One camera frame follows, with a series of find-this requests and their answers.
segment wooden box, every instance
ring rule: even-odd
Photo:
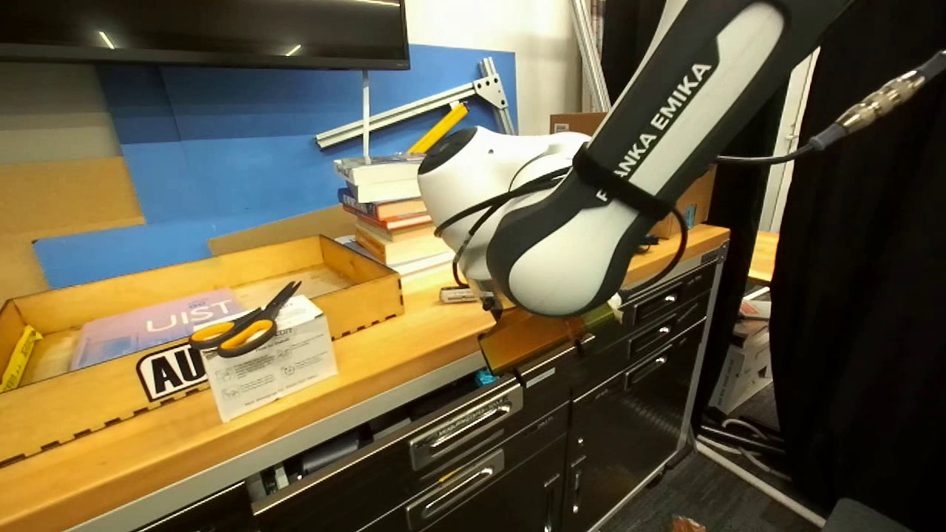
[[[243,308],[258,308],[287,280],[301,280],[299,292],[326,311],[335,339],[406,311],[395,273],[327,236],[5,301],[0,311],[0,368],[8,365],[26,332],[39,332],[39,339],[24,384],[0,393],[0,468],[190,396],[163,402],[144,396],[135,365],[149,351],[67,372],[82,323],[205,289],[231,289]]]

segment blue wall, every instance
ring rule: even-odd
[[[515,115],[515,56],[455,47],[410,47],[410,70],[369,73],[372,112],[471,82],[486,56]],[[313,146],[360,118],[358,70],[103,66],[97,78],[144,226],[36,242],[50,286],[200,260],[219,233],[330,208],[330,161],[360,156],[360,138]],[[471,104],[465,128],[497,128],[487,104]],[[409,150],[437,118],[372,133],[372,155]]]

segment stack of books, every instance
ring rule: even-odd
[[[364,255],[400,276],[452,260],[419,198],[418,161],[338,161],[335,168],[342,178],[338,202],[353,215],[355,245]]]

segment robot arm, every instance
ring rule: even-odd
[[[592,138],[443,138],[419,190],[471,283],[540,317],[608,301],[641,236],[851,4],[690,0]]]

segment television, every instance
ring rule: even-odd
[[[406,0],[0,0],[0,60],[401,70]]]

